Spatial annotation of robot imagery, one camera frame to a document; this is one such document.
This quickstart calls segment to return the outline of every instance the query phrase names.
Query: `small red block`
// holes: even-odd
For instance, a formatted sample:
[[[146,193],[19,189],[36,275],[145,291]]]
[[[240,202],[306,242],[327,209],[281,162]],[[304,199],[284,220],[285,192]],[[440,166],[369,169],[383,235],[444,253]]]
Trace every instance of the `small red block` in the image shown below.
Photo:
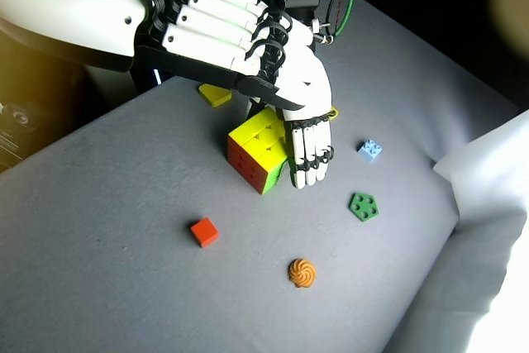
[[[197,238],[200,246],[206,248],[218,239],[218,230],[209,218],[204,218],[191,227],[191,231]]]

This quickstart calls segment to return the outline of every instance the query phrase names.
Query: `tabletop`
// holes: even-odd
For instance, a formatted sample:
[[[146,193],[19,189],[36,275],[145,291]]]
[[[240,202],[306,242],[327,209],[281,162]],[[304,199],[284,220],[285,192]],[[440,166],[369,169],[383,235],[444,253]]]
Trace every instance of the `tabletop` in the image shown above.
[[[458,219],[433,163],[516,108],[362,0],[318,54],[340,115],[311,188],[284,172],[260,196],[226,161],[245,98],[212,109],[180,78],[1,174],[0,351],[381,351]],[[355,192],[377,217],[350,212]]]

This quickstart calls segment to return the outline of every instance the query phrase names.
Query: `green pentagon block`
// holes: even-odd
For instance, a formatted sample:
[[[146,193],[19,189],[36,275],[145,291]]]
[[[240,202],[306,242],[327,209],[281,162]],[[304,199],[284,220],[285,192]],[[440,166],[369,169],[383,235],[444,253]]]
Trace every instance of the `green pentagon block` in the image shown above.
[[[374,200],[374,197],[370,194],[355,193],[350,201],[349,209],[362,222],[365,222],[368,219],[379,215],[377,202]]]

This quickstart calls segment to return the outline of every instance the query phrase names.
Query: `blue toy brick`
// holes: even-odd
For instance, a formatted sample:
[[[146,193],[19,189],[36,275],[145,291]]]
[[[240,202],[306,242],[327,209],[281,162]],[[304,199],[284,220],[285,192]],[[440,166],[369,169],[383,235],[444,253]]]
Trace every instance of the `blue toy brick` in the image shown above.
[[[364,145],[360,148],[358,153],[366,159],[367,161],[371,162],[375,157],[377,157],[380,152],[382,151],[382,146],[377,144],[373,140],[369,140],[364,143]]]

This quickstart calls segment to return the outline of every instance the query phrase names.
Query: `orange swirl object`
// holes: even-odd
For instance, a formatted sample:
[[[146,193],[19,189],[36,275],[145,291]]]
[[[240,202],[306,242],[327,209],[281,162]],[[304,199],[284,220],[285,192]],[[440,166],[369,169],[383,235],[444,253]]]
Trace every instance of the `orange swirl object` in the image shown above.
[[[288,277],[296,287],[308,288],[316,279],[316,267],[310,260],[295,260],[288,267]]]

